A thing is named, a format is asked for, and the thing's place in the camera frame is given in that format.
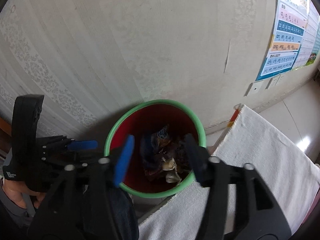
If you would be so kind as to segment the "left hand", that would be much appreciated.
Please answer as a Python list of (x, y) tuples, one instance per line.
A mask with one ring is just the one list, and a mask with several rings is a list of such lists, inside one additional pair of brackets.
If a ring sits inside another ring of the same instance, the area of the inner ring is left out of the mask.
[(2, 190), (6, 196), (17, 206), (26, 209), (27, 204), (23, 199), (23, 194), (36, 197), (34, 207), (38, 209), (44, 200), (46, 194), (42, 192), (31, 191), (24, 182), (3, 179)]

